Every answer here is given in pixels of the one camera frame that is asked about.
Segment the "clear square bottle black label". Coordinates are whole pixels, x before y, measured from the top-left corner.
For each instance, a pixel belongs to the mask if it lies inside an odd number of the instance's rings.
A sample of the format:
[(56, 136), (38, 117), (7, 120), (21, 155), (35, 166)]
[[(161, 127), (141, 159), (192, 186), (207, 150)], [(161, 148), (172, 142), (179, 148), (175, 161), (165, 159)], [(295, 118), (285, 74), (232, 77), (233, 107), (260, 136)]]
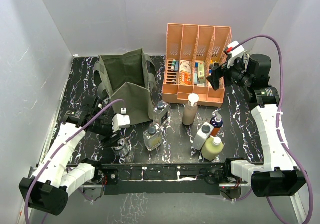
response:
[(157, 103), (153, 110), (153, 122), (161, 130), (168, 122), (169, 104), (165, 101)]

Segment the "olive green canvas bag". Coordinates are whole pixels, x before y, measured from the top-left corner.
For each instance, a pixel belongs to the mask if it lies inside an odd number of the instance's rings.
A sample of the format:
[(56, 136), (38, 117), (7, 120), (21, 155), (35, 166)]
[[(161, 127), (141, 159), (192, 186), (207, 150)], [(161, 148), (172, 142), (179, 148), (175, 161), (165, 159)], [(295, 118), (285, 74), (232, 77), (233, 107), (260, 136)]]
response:
[(101, 55), (94, 65), (94, 83), (100, 99), (122, 99), (132, 125), (153, 119), (152, 91), (156, 89), (156, 68), (144, 50), (122, 55)]

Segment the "clear square bottle yellow liquid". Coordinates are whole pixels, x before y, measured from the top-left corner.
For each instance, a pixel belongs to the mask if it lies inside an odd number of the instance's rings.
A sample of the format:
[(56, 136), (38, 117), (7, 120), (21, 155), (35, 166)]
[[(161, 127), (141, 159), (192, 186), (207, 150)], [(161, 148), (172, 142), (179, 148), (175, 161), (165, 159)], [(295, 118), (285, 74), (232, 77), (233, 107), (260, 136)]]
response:
[(143, 139), (144, 144), (149, 151), (159, 147), (163, 143), (160, 127), (157, 124), (148, 127), (148, 129), (143, 132)]

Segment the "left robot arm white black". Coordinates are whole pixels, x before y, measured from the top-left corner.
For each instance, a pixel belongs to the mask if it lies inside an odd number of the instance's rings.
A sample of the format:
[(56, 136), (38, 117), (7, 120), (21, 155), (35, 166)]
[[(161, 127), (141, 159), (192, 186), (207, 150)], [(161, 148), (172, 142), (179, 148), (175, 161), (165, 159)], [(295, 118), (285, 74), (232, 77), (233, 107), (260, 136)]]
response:
[(106, 185), (107, 176), (101, 162), (85, 158), (75, 168), (67, 165), (77, 145), (88, 132), (99, 134), (111, 143), (116, 143), (119, 130), (130, 124), (126, 106), (123, 105), (111, 120), (107, 110), (117, 103), (116, 99), (107, 106), (94, 96), (86, 97), (80, 108), (69, 109), (61, 122), (58, 135), (38, 168), (28, 178), (22, 178), (19, 189), (24, 198), (24, 216), (29, 222), (29, 209), (59, 215), (65, 208), (69, 196), (86, 182)]

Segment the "small clear bottle white cap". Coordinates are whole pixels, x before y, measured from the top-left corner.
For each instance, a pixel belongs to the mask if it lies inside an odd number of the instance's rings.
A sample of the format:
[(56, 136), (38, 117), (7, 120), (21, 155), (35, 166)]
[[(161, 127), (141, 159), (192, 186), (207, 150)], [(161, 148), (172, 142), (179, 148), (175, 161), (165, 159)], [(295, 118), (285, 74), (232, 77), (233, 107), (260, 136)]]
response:
[(125, 157), (130, 152), (130, 146), (125, 138), (120, 138), (112, 150), (116, 156)]

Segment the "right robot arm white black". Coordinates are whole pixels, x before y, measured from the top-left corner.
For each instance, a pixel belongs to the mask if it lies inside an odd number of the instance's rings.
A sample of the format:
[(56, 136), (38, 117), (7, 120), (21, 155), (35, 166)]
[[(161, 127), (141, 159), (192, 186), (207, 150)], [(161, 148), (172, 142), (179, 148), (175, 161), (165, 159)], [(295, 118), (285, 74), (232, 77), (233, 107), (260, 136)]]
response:
[(207, 77), (214, 90), (221, 78), (225, 85), (236, 84), (244, 89), (244, 98), (259, 131), (264, 163), (258, 166), (243, 158), (227, 158), (223, 178), (230, 183), (243, 179), (257, 197), (292, 196), (306, 183), (302, 171), (283, 147), (285, 141), (277, 134), (280, 96), (277, 89), (269, 85), (271, 66), (269, 56), (253, 54), (247, 65), (239, 57), (231, 67), (226, 63), (214, 64)]

